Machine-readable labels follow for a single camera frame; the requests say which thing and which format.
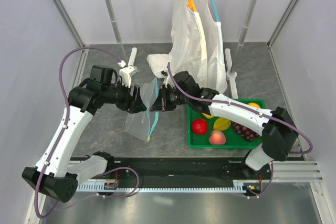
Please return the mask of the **clear zip top bag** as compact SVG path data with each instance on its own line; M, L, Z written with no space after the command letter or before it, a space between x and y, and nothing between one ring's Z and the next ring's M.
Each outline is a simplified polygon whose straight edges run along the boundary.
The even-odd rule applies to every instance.
M151 83L145 83L140 89L141 99L146 110L136 114L128 114L125 121L124 132L148 142L159 121L159 112L151 111L150 107L159 95L158 78L155 77Z

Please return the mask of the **red apple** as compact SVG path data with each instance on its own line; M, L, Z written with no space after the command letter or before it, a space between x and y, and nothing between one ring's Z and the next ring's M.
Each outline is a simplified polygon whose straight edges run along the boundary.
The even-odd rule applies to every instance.
M208 131L207 122L204 119L196 119L192 122L192 131L197 135L204 135Z

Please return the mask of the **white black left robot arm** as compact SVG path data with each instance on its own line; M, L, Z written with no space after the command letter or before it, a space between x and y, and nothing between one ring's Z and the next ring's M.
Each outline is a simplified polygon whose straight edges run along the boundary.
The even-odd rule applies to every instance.
M111 178L115 173L113 156L96 152L87 160L70 167L73 151L88 123L104 104L114 104L121 111L139 113L146 111L140 96L140 87L131 86L135 66L116 71L103 66L93 66L90 76L66 96L64 115L46 151L34 167L25 167L22 178L36 192L61 202L68 202L78 185L101 175Z

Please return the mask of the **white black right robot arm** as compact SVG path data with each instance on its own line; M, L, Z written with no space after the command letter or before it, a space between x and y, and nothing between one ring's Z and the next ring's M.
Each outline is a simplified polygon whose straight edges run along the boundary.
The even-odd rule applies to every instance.
M173 111L178 105L187 104L196 112L228 119L260 135L261 144L249 152L240 166L245 178L254 178L271 161L283 162L287 159L298 134L286 109L253 108L216 90L201 88L186 71L177 73L172 81L174 86L160 86L150 111Z

